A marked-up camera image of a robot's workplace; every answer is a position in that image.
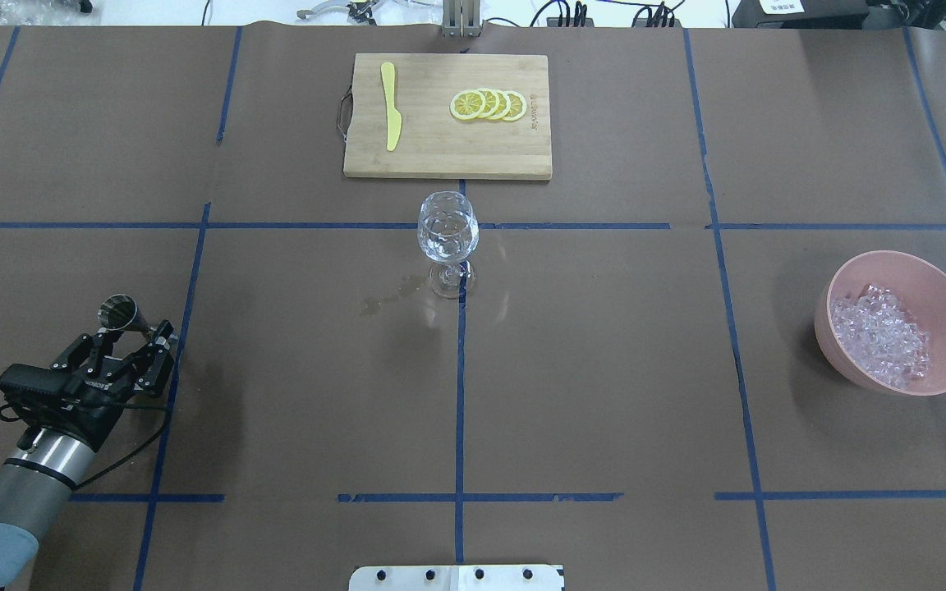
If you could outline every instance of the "wet stain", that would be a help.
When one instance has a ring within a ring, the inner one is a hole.
[[[387,295],[384,298],[364,298],[364,309],[360,311],[360,315],[361,317],[373,317],[373,315],[382,311],[382,306],[397,303],[401,298],[409,298],[423,285],[425,285],[425,276],[409,274],[409,276],[402,278],[397,293]]]

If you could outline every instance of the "yellow knife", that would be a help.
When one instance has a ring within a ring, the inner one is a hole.
[[[393,62],[382,64],[382,86],[386,89],[386,149],[397,149],[401,139],[401,124],[404,117],[397,111],[397,67]]]

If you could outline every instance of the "knife handle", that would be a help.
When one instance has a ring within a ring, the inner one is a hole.
[[[397,92],[397,67],[393,62],[382,63],[382,86],[386,89],[386,108],[397,108],[394,102],[394,94]]]

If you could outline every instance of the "pink bowl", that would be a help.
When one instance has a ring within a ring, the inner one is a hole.
[[[930,372],[906,390],[872,378],[838,344],[830,318],[834,298],[857,298],[868,284],[891,289],[904,309],[930,332]],[[849,259],[830,280],[815,307],[815,339],[830,365],[853,383],[875,392],[936,396],[946,392],[946,273],[905,252],[874,250]]]

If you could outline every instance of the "cutting board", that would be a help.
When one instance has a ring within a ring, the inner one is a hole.
[[[382,63],[397,67],[397,149],[386,150]],[[458,121],[451,98],[465,89],[515,90],[528,112],[514,122]],[[546,56],[480,53],[357,53],[346,176],[392,179],[548,180],[549,63]]]

